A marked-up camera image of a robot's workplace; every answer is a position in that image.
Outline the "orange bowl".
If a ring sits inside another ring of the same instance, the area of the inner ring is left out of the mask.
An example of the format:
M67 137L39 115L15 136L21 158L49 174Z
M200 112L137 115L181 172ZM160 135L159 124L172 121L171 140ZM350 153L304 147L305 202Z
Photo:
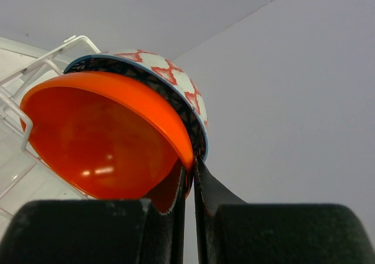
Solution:
M48 123L35 146L69 184L97 199L138 199L180 161L193 165L188 132L172 106L140 81L99 71L46 81L64 118Z

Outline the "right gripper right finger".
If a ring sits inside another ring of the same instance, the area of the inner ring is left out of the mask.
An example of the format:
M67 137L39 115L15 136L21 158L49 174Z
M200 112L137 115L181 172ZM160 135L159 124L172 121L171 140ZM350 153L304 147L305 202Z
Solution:
M354 212L340 204L248 203L194 165L200 263L373 263Z

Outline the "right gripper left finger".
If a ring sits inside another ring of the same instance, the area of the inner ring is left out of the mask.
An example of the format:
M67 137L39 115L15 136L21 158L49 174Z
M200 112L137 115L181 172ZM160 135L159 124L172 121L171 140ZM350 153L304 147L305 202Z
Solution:
M38 200L1 241L2 263L182 263L186 171L177 161L143 198Z

